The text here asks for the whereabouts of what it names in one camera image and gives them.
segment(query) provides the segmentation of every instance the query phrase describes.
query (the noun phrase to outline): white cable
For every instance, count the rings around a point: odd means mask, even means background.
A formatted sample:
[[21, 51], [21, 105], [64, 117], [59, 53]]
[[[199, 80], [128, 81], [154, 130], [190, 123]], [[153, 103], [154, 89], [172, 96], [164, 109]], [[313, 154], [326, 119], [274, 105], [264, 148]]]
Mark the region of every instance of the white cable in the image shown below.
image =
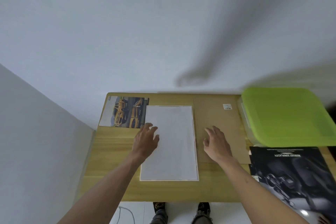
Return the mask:
[[118, 221], [117, 221], [117, 223], [116, 224], [118, 224], [119, 223], [119, 220], [120, 220], [120, 213], [121, 213], [121, 209], [125, 209], [125, 210], [128, 210], [131, 214], [132, 214], [132, 217], [133, 217], [133, 223], [135, 224], [135, 219], [134, 219], [134, 215], [133, 215], [133, 213], [132, 213], [132, 211], [130, 210], [130, 209], [127, 209], [127, 208], [125, 208], [125, 207], [122, 207], [122, 206], [118, 206], [118, 208], [119, 208], [119, 218], [118, 218]]

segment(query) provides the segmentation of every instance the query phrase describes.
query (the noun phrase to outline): white paper sheet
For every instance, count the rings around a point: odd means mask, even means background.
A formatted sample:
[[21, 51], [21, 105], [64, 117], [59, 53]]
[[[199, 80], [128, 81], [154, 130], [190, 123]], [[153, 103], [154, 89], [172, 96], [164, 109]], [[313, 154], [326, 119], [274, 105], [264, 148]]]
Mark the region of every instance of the white paper sheet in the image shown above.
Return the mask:
[[193, 108], [147, 106], [146, 122], [158, 129], [160, 141], [141, 165], [141, 181], [198, 181]]

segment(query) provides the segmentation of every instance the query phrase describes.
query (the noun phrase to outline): shoe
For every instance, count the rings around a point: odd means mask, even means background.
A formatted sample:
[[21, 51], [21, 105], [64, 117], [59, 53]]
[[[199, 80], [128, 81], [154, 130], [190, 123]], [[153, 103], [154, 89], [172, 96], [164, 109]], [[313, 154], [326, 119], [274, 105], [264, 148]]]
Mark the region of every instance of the shoe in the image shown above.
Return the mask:
[[197, 211], [201, 211], [208, 217], [210, 217], [210, 205], [208, 202], [201, 202], [198, 204]]
[[155, 214], [158, 210], [166, 209], [166, 202], [153, 202]]

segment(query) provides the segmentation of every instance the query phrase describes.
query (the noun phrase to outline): wooden table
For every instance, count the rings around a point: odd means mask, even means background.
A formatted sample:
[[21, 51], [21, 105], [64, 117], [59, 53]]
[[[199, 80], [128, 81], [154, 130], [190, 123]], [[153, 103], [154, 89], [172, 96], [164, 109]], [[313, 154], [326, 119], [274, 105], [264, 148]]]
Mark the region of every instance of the wooden table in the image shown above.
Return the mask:
[[[108, 96], [149, 97], [150, 105], [191, 105], [194, 94], [130, 94], [109, 93]], [[88, 166], [81, 182], [79, 197], [113, 170], [128, 155], [134, 128], [98, 127]], [[247, 147], [252, 146], [246, 137]], [[320, 151], [336, 178], [336, 163], [327, 147]], [[248, 164], [242, 167], [250, 172]], [[225, 173], [216, 163], [198, 163], [199, 181], [149, 181], [140, 182], [140, 168], [131, 180], [123, 201], [195, 201], [239, 202]]]

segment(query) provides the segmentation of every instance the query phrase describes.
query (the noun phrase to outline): green plastic lid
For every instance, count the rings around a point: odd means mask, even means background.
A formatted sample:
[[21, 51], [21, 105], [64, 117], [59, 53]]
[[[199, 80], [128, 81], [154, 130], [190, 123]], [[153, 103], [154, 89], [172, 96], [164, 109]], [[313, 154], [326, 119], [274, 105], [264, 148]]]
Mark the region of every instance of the green plastic lid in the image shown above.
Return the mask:
[[260, 144], [267, 147], [336, 145], [336, 125], [309, 90], [250, 87], [241, 97]]

